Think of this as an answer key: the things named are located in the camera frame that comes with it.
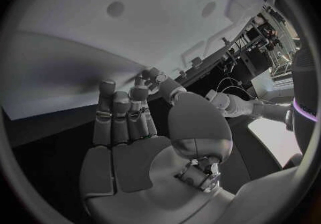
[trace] purple light strip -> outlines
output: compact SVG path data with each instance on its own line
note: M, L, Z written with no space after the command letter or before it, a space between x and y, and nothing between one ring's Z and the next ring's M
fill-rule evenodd
M298 112L300 115L308 118L308 119L311 120L311 121L315 121L315 122L318 121L318 119L317 119L314 115L312 115L312 114L306 112L305 110L303 110L302 108L300 108L300 106L297 104L295 98L293 99L293 107L297 110L297 112Z

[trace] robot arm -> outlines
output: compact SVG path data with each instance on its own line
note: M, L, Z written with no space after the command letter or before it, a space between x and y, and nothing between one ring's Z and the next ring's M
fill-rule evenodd
M292 106L267 104L260 100L244 101L236 95L210 90L205 96L224 117L238 117L250 115L253 118L265 117L270 120L280 121L292 129Z

